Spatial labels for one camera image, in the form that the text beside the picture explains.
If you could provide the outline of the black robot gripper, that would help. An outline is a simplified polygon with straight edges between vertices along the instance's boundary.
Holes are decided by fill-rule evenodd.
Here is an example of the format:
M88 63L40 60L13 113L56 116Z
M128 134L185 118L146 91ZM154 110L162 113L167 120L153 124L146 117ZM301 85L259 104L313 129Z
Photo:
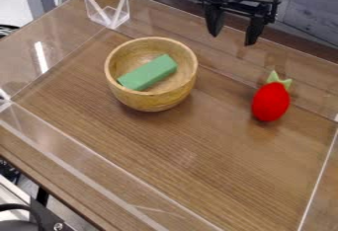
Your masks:
M207 30L213 37L223 29L225 13L249 18L244 40L244 46L248 46L256 43L265 24L276 20L281 0L199 0L199 2L204 9Z

